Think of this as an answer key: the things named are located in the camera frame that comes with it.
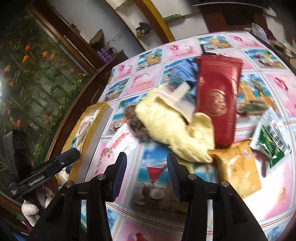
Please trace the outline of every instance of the printed tablecloth pattern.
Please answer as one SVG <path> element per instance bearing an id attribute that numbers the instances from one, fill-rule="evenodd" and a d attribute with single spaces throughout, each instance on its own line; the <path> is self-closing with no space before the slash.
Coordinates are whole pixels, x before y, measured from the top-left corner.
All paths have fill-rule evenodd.
<path id="1" fill-rule="evenodd" d="M 275 240 L 296 209 L 296 77 L 275 53 L 248 32 L 218 32 L 193 36 L 159 46 L 115 66 L 109 84 L 99 100 L 106 100 L 113 108 L 113 113 L 97 146 L 85 181 L 103 173 L 106 166 L 111 164 L 105 148 L 108 140 L 116 133 L 114 123 L 124 118 L 124 109 L 137 104 L 150 89 L 166 84 L 172 69 L 186 58 L 201 55 L 202 48 L 207 52 L 243 59 L 241 83 L 252 91 L 254 98 L 264 95 L 265 99 L 274 104 L 276 113 L 290 134 L 291 155 L 265 178 L 260 173 L 260 157 L 256 156 L 262 189 L 244 199 L 268 240 Z M 260 84 L 261 92 L 250 84 L 251 80 Z M 244 90 L 242 88 L 238 93 L 238 106 L 244 103 L 248 95 Z M 235 141 L 251 137 L 259 119 L 237 116 Z M 140 143 L 128 155 L 120 195 L 114 203 L 107 203 L 114 241 L 181 240 L 186 206 L 173 198 L 167 169 L 163 168 L 159 172 L 169 151 L 158 142 Z M 153 192 L 155 195 L 164 195 L 163 199 L 166 201 L 151 203 L 146 197 L 152 193 L 152 171 L 156 175 Z M 206 181 L 216 182 L 215 169 L 212 166 L 194 164 L 193 171 Z M 207 240 L 211 240 L 212 236 L 212 202 L 209 201 Z"/>

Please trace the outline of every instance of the black device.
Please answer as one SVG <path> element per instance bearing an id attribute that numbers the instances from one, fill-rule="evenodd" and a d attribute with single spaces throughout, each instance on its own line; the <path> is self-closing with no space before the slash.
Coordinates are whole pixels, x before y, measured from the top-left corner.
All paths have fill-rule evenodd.
<path id="1" fill-rule="evenodd" d="M 269 0 L 190 0 L 193 6 L 213 3 L 238 3 L 252 5 L 261 8 L 269 8 Z"/>
<path id="2" fill-rule="evenodd" d="M 42 214 L 45 209 L 42 185 L 52 179 L 64 167 L 77 161 L 80 158 L 80 152 L 76 148 L 72 148 L 45 161 L 40 167 L 33 170 L 29 160 L 28 138 L 25 132 L 11 130 L 3 136 L 3 144 L 12 181 L 8 187 L 11 197 L 16 199 L 24 196 L 26 200 L 34 203 Z"/>
<path id="3" fill-rule="evenodd" d="M 182 241 L 205 241 L 207 200 L 213 200 L 213 241 L 267 241 L 259 223 L 227 181 L 205 182 L 178 163 L 174 153 L 167 165 L 175 196 L 189 202 Z"/>
<path id="4" fill-rule="evenodd" d="M 28 241 L 79 240 L 82 199 L 87 200 L 87 240 L 112 241 L 105 202 L 113 202 L 119 195 L 126 165 L 126 155 L 121 152 L 104 174 L 86 183 L 65 183 L 36 223 Z M 182 241 L 206 240 L 208 199 L 213 200 L 213 241 L 267 241 L 229 182 L 205 182 L 180 165 L 174 153 L 167 156 L 167 165 L 176 197 L 189 202 Z"/>
<path id="5" fill-rule="evenodd" d="M 87 200 L 88 240 L 112 241 L 105 202 L 114 202 L 118 197 L 126 165 L 126 154 L 120 152 L 115 164 L 109 165 L 104 174 L 85 183 L 66 182 L 39 218 L 27 241 L 79 240 L 82 199 Z"/>

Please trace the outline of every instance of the green package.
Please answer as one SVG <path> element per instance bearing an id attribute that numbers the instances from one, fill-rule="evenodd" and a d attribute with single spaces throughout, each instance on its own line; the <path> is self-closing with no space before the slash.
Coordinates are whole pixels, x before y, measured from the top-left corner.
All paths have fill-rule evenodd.
<path id="1" fill-rule="evenodd" d="M 270 157 L 270 168 L 272 168 L 280 159 L 285 156 L 285 153 L 278 148 L 277 144 L 272 139 L 264 126 L 261 126 L 261 131 L 258 138 L 258 145 L 261 146 L 266 154 Z"/>
<path id="2" fill-rule="evenodd" d="M 291 153 L 290 136 L 272 107 L 260 119 L 249 146 L 270 158 L 267 174 Z"/>

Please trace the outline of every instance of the yellow knit glove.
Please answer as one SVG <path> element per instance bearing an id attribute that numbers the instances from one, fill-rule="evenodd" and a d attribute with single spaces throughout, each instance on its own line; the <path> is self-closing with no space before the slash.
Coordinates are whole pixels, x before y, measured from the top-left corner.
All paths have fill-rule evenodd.
<path id="1" fill-rule="evenodd" d="M 207 154 L 207 149 L 215 148 L 211 118 L 203 113 L 195 113 L 192 122 L 186 125 L 178 111 L 156 96 L 156 89 L 149 91 L 135 110 L 151 138 L 168 145 L 184 160 L 213 162 Z"/>

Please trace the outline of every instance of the flower mural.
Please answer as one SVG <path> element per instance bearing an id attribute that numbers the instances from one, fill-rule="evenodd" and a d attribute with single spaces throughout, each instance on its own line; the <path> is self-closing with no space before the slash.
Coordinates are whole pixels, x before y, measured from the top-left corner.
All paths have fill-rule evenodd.
<path id="1" fill-rule="evenodd" d="M 34 167 L 44 161 L 70 105 L 90 75 L 23 10 L 0 36 L 0 190 L 9 185 L 2 136 L 23 130 Z"/>

